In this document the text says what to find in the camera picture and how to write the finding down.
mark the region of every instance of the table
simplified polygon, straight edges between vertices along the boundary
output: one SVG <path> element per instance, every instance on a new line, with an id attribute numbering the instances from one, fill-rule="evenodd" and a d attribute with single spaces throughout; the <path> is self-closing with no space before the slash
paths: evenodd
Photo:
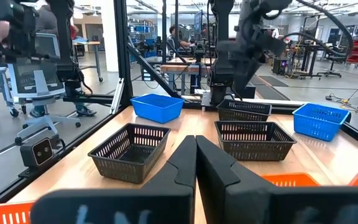
<path id="1" fill-rule="evenodd" d="M 98 73 L 99 82 L 103 82 L 103 78 L 102 78 L 101 72 L 100 72 L 99 49 L 98 49 L 99 44 L 100 44 L 99 41 L 90 41 L 90 42 L 87 42 L 87 43 L 84 43 L 84 44 L 79 43 L 79 42 L 73 42 L 74 46 L 77 46 L 77 45 L 95 45 L 94 58 L 95 58 L 95 61 L 96 61 L 96 65 L 84 66 L 84 67 L 81 67 L 81 69 L 96 68 L 96 71 Z"/>
<path id="2" fill-rule="evenodd" d="M 194 58 L 184 58 L 188 63 L 195 63 L 196 59 Z M 174 58 L 169 62 L 182 63 L 180 58 Z M 202 58 L 201 64 L 211 64 L 211 60 L 209 58 Z M 200 74 L 200 66 L 198 64 L 194 65 L 161 65 L 161 71 L 168 74 L 168 84 L 174 88 L 175 84 L 175 75 L 180 75 L 181 77 L 181 94 L 185 94 L 186 90 L 186 75 L 191 75 L 190 83 L 191 85 L 195 82 L 195 75 Z M 201 74 L 208 74 L 211 71 L 210 65 L 205 65 L 201 67 Z M 198 80 L 198 86 L 201 85 L 201 79 Z M 190 93 L 194 94 L 193 86 L 190 87 Z"/>
<path id="3" fill-rule="evenodd" d="M 169 127 L 172 131 L 168 137 L 165 151 L 145 180 L 146 183 L 162 168 L 185 136 L 204 135 L 213 143 L 219 144 L 214 127 L 214 121 L 218 119 L 217 112 L 182 110 L 178 119 L 167 124 L 157 124 L 137 117 L 133 108 L 128 107 L 9 202 L 37 200 L 47 192 L 59 189 L 141 188 L 142 185 L 100 176 L 92 159 L 87 154 L 128 122 Z M 298 143 L 293 145 L 284 161 L 241 162 L 243 166 L 259 175 L 306 172 L 322 185 L 345 185 L 357 174 L 358 142 L 346 133 L 340 131 L 339 136 L 332 142 L 324 142 L 294 134 L 293 116 L 274 114 L 269 117 L 269 121 L 274 121 L 283 127 Z M 196 189 L 195 203 L 195 223 L 206 223 L 198 189 Z"/>

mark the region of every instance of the metal pole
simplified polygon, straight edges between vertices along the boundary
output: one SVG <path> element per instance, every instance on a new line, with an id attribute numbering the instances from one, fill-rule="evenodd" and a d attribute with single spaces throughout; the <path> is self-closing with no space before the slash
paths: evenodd
<path id="1" fill-rule="evenodd" d="M 167 0 L 162 0 L 162 62 L 167 62 Z"/>
<path id="2" fill-rule="evenodd" d="M 179 45 L 177 43 L 180 43 L 179 41 L 179 0 L 175 0 L 175 48 L 178 49 Z"/>

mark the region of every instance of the floor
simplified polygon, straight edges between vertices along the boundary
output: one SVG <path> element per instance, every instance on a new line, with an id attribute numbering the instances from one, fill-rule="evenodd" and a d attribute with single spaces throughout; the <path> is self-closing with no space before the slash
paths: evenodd
<path id="1" fill-rule="evenodd" d="M 95 69 L 84 70 L 86 84 L 89 85 L 95 93 L 100 94 L 112 94 L 115 90 L 115 85 L 118 79 L 118 73 L 109 73 L 106 71 L 106 57 L 103 53 L 100 53 L 101 72 L 104 81 L 100 83 L 97 78 Z M 86 54 L 85 58 L 80 59 L 80 65 L 92 65 L 94 64 L 94 55 Z M 325 68 L 329 68 L 330 64 L 327 62 L 317 61 L 314 72 L 318 72 Z M 336 69 L 342 72 L 342 78 L 338 77 L 323 77 L 321 80 L 318 78 L 306 80 L 291 80 L 284 77 L 278 77 L 272 74 L 271 67 L 268 65 L 262 66 L 257 75 L 261 76 L 273 76 L 280 80 L 287 87 L 275 86 L 274 88 L 283 93 L 291 100 L 299 101 L 311 101 L 314 103 L 320 103 L 324 105 L 339 106 L 339 104 L 326 101 L 325 96 L 330 93 L 334 93 L 336 96 L 348 98 L 355 91 L 356 93 L 351 98 L 351 103 L 358 105 L 358 68 L 353 66 L 345 68 L 343 65 L 336 65 Z M 165 91 L 156 82 L 144 82 L 140 77 L 140 68 L 136 63 L 132 64 L 131 79 L 134 90 L 134 95 L 143 95 L 145 93 L 165 93 Z M 177 86 L 180 85 L 180 80 L 176 80 Z M 206 79 L 201 80 L 202 86 L 208 89 Z M 190 78 L 186 78 L 186 87 L 190 86 Z M 60 137 L 65 142 L 70 142 L 81 134 L 86 129 L 95 125 L 98 121 L 102 120 L 109 113 L 109 108 L 100 105 L 89 105 L 92 110 L 96 110 L 98 114 L 94 118 L 81 118 L 82 126 L 75 128 L 67 124 L 58 124 L 57 129 L 60 133 Z M 62 101 L 56 102 L 54 105 L 50 105 L 49 111 L 51 114 L 57 114 L 60 116 L 75 116 L 74 106 L 71 103 L 64 103 Z M 31 105 L 27 105 L 27 111 L 31 110 Z M 14 138 L 16 133 L 22 129 L 22 124 L 25 119 L 29 117 L 24 114 L 20 114 L 19 117 L 13 118 L 8 109 L 5 107 L 5 102 L 0 94 L 0 190 L 10 184 L 17 178 L 17 175 L 21 173 L 25 167 L 22 164 L 20 149 L 14 146 Z M 352 116 L 351 124 L 358 129 L 358 115 Z M 35 133 L 31 138 L 41 138 L 48 135 L 48 131 L 41 131 Z"/>

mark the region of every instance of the person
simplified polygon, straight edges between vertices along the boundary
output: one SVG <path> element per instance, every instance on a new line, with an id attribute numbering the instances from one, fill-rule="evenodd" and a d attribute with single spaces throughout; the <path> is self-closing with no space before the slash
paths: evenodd
<path id="1" fill-rule="evenodd" d="M 174 38 L 175 37 L 175 26 L 171 26 L 170 28 L 169 28 L 169 33 L 171 34 L 171 36 L 170 36 L 170 38 Z M 179 39 L 179 43 L 180 43 L 180 45 L 182 46 L 182 47 L 190 47 L 191 46 L 191 43 L 188 43 L 188 42 L 186 42 L 186 41 L 184 41 L 184 40 L 180 40 Z"/>
<path id="2" fill-rule="evenodd" d="M 50 10 L 50 2 L 51 0 L 45 0 L 46 5 L 41 6 L 38 10 L 39 17 L 35 21 L 35 31 L 38 33 L 44 34 L 55 34 L 58 35 L 57 32 L 57 20 L 53 12 Z M 70 27 L 71 38 L 74 39 L 76 32 L 78 32 L 78 28 L 75 26 Z M 94 116 L 96 114 L 95 111 L 87 108 L 83 103 L 74 103 L 77 116 Z M 39 118 L 45 115 L 44 106 L 35 106 L 33 110 L 30 112 L 30 115 L 35 118 Z"/>

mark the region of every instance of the wooden tabletop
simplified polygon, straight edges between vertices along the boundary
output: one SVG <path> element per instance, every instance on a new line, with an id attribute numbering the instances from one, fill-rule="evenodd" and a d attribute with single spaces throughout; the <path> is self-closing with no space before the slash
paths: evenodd
<path id="1" fill-rule="evenodd" d="M 178 119 L 161 125 L 137 117 L 132 107 L 128 107 L 12 198 L 10 202 L 34 201 L 44 194 L 58 189 L 141 188 L 142 185 L 130 184 L 100 176 L 95 164 L 87 154 L 126 123 L 132 122 L 169 127 L 172 131 L 169 134 L 165 151 L 145 180 L 146 183 L 162 168 L 185 136 L 204 135 L 218 145 L 218 135 L 214 126 L 214 121 L 216 120 L 218 120 L 216 112 L 183 110 Z M 324 142 L 295 134 L 293 130 L 293 116 L 271 115 L 269 121 L 274 121 L 284 128 L 298 143 L 293 145 L 284 161 L 241 162 L 243 166 L 259 175 L 306 172 L 321 185 L 346 185 L 357 174 L 358 142 L 346 133 L 340 131 L 338 137 L 332 142 Z M 195 223 L 206 223 L 198 189 L 196 190 Z"/>
<path id="2" fill-rule="evenodd" d="M 184 58 L 186 60 L 186 62 L 188 63 L 195 63 L 196 59 L 195 58 Z M 210 60 L 209 58 L 202 58 L 201 59 L 201 63 L 202 64 L 211 64 L 210 62 L 212 61 L 212 63 L 214 63 L 215 58 L 212 58 L 212 60 Z M 176 62 L 176 63 L 182 63 L 182 61 L 180 60 L 180 58 L 174 58 L 172 60 L 170 60 L 169 62 Z M 210 68 L 211 66 L 202 66 L 202 72 L 203 73 L 209 73 L 210 72 Z M 173 72 L 173 73 L 185 73 L 185 72 L 190 72 L 190 73 L 198 73 L 199 71 L 199 67 L 196 66 L 187 66 L 187 65 L 161 65 L 161 71 L 163 72 Z"/>
<path id="3" fill-rule="evenodd" d="M 73 42 L 74 45 L 99 45 L 99 41 L 89 41 L 87 43 L 79 43 L 79 42 Z"/>

